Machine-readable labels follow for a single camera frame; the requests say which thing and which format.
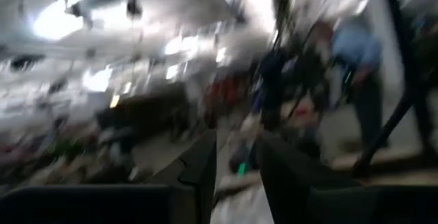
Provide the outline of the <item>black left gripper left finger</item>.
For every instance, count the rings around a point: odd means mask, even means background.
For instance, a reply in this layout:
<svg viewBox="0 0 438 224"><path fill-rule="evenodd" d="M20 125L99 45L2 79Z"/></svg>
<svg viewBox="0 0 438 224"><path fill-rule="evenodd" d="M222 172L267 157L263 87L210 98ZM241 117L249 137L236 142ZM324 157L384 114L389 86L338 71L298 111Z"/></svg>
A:
<svg viewBox="0 0 438 224"><path fill-rule="evenodd" d="M0 197L0 224L209 224L216 132L145 184L30 186Z"/></svg>

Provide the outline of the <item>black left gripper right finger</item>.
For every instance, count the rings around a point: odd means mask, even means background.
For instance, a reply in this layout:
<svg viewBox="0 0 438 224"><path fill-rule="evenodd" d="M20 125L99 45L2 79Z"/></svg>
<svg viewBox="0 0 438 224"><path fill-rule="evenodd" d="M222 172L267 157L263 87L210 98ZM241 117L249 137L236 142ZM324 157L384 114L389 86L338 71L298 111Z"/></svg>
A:
<svg viewBox="0 0 438 224"><path fill-rule="evenodd" d="M256 149L274 224L438 224L438 186L364 186L270 132Z"/></svg>

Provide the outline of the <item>person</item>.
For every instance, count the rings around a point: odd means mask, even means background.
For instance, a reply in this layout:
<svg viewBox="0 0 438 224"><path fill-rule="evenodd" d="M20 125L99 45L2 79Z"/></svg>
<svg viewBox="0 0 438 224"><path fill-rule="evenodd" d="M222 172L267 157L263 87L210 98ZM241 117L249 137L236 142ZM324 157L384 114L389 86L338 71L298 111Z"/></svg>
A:
<svg viewBox="0 0 438 224"><path fill-rule="evenodd" d="M344 83L359 122L361 143L374 142L383 128L383 97L379 70L382 46L359 17L343 20L331 39L332 56L346 67Z"/></svg>

